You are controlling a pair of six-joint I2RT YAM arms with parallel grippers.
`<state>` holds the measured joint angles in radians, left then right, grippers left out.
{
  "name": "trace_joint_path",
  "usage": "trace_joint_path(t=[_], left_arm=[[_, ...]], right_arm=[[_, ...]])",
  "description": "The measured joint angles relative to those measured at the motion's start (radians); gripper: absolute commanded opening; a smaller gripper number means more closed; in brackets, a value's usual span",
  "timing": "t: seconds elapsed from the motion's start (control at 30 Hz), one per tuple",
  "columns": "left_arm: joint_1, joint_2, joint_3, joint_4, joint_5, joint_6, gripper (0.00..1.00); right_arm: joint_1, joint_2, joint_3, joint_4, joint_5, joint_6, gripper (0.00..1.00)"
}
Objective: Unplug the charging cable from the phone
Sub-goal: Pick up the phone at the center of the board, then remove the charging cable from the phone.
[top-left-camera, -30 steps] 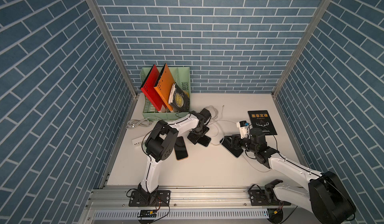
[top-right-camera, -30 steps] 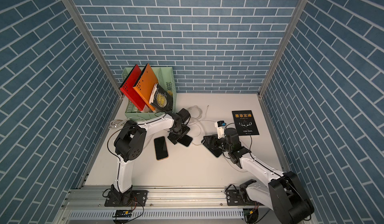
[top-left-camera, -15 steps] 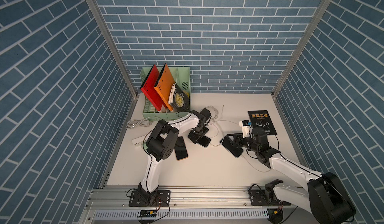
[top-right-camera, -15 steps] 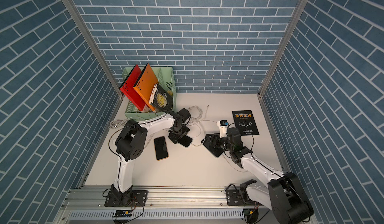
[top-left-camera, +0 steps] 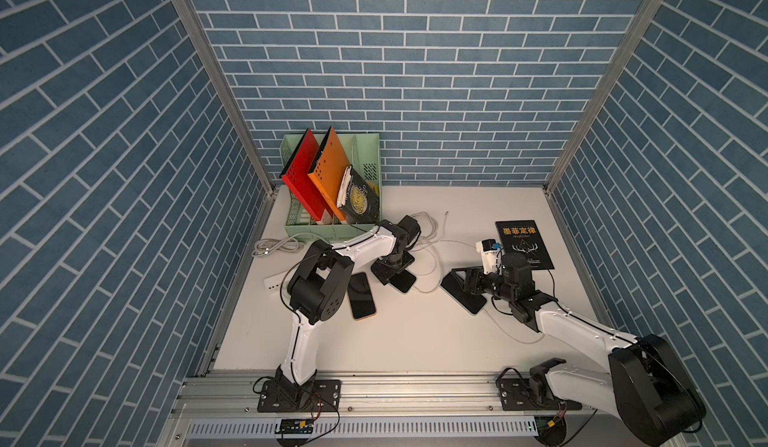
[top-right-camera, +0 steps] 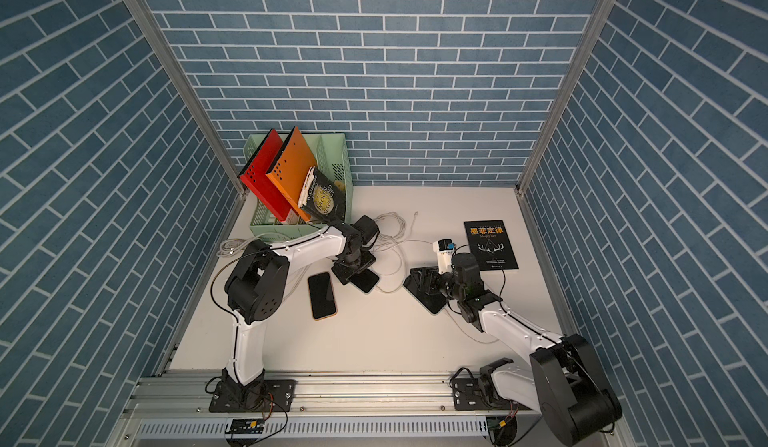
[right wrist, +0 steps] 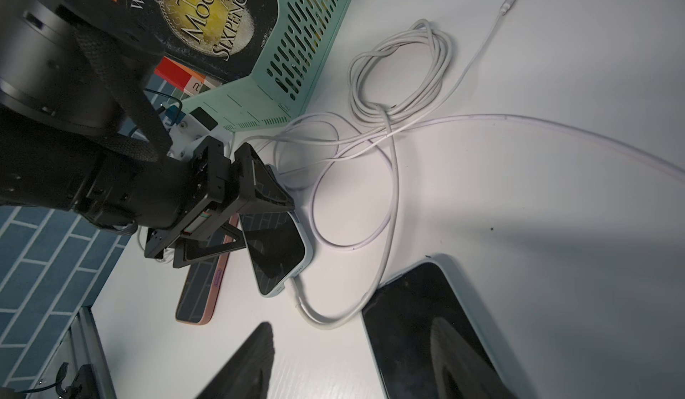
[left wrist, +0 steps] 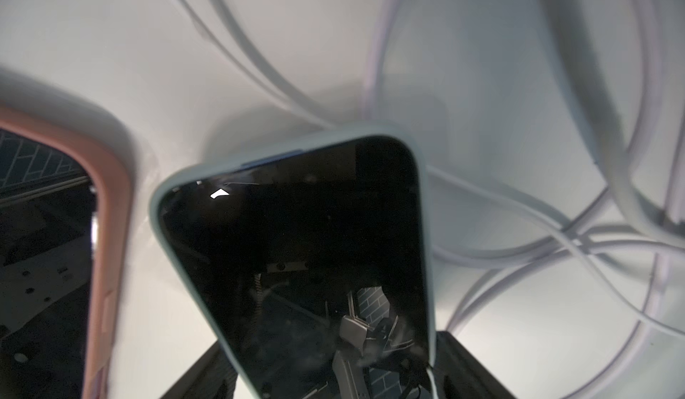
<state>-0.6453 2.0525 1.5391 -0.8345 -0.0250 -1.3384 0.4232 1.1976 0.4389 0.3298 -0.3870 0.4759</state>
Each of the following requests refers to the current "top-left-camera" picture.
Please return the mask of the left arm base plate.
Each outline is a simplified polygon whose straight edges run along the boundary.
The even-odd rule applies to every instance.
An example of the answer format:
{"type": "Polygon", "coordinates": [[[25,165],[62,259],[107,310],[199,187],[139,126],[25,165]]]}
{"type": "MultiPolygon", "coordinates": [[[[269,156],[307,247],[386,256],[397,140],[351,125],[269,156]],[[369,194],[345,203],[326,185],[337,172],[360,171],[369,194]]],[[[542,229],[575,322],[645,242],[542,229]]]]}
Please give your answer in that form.
{"type": "Polygon", "coordinates": [[[274,379],[266,380],[257,391],[259,413],[331,411],[339,407],[342,381],[311,380],[300,387],[285,387],[274,379]]]}

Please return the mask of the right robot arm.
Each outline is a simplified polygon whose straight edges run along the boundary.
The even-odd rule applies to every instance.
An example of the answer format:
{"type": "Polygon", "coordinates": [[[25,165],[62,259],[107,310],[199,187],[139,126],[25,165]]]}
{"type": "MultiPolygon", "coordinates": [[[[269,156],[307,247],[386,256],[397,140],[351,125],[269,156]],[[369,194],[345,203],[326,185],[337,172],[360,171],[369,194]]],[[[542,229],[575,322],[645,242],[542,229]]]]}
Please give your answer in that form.
{"type": "Polygon", "coordinates": [[[522,380],[529,402],[544,410],[585,404],[618,419],[640,441],[660,446],[703,426],[706,406],[679,356],[663,338],[638,337],[589,320],[537,289],[524,254],[502,251],[486,239],[477,244],[478,267],[463,270],[460,290],[491,302],[543,337],[555,338],[585,355],[599,370],[571,367],[551,358],[522,380]]]}

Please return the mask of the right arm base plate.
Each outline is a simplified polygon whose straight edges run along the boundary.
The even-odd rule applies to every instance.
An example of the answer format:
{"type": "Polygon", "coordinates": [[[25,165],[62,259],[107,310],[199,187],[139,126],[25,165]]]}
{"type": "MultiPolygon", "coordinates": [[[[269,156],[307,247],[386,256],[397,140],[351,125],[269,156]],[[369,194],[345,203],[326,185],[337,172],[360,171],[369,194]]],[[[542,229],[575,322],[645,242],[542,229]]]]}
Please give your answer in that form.
{"type": "Polygon", "coordinates": [[[579,402],[548,397],[530,386],[529,378],[503,377],[495,380],[502,410],[505,412],[518,411],[552,411],[565,409],[567,412],[584,409],[579,402]]]}

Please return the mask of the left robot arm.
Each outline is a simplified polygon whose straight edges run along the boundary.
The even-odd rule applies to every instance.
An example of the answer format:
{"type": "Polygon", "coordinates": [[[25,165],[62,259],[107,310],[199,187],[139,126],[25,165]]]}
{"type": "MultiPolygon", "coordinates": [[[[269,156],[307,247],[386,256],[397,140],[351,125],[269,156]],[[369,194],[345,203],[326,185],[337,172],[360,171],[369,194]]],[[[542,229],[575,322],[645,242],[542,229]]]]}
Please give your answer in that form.
{"type": "Polygon", "coordinates": [[[309,387],[317,372],[319,326],[335,315],[350,281],[365,267],[381,284],[410,290],[416,280],[408,271],[414,262],[411,249],[420,234],[419,223],[405,216],[397,224],[382,220],[346,241],[311,244],[287,285],[294,318],[287,354],[275,375],[278,385],[296,391],[309,387]]]}

